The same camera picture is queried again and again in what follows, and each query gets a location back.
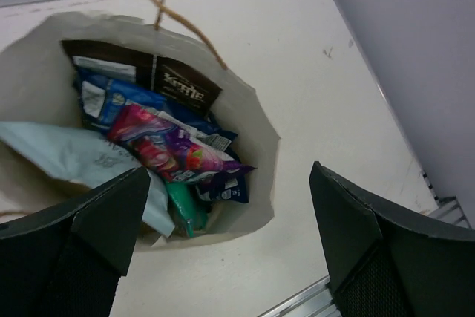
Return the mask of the beige paper bag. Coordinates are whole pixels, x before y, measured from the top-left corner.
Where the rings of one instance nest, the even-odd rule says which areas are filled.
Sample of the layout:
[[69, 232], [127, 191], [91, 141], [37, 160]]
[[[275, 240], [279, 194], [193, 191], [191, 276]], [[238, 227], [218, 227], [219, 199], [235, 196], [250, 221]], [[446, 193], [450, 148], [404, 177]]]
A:
[[[60, 49], [65, 37], [110, 40], [178, 59], [223, 88], [215, 109], [221, 123], [239, 133], [237, 148], [258, 169], [249, 178], [249, 204], [221, 203], [210, 230], [189, 246], [230, 241], [258, 231], [274, 218], [275, 168], [279, 136], [255, 89], [233, 73], [220, 48], [195, 29], [193, 36], [154, 30], [129, 16], [55, 13], [1, 52], [1, 118], [75, 128], [79, 106], [73, 68]], [[91, 218], [79, 230], [91, 246], [134, 245], [145, 208], [149, 176], [132, 169], [97, 189], [54, 183], [6, 146], [1, 147], [1, 234], [18, 218], [31, 229], [70, 215]]]

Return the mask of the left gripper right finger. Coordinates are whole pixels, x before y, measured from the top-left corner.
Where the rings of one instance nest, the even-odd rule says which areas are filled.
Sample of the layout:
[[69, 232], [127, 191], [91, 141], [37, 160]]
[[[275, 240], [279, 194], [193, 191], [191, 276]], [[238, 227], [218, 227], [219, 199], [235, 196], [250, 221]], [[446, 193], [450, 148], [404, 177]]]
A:
[[350, 279], [374, 249], [393, 264], [408, 316], [474, 314], [474, 231], [373, 194], [320, 163], [309, 186], [332, 285]]

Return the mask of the purple pink candy bag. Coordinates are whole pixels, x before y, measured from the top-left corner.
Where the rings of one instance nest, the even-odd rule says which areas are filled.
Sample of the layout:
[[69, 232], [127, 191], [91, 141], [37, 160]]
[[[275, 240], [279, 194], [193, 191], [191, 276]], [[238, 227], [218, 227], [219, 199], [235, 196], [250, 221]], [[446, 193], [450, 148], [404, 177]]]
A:
[[195, 184], [213, 177], [227, 180], [254, 170], [138, 104], [121, 110], [108, 139], [125, 146], [168, 183]]

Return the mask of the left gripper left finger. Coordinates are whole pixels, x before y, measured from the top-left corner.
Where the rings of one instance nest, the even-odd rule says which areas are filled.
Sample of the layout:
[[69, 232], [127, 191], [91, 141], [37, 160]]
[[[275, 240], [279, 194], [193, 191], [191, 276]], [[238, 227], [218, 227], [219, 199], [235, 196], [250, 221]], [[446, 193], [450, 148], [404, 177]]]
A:
[[131, 169], [1, 224], [2, 316], [108, 316], [127, 275], [151, 179]]

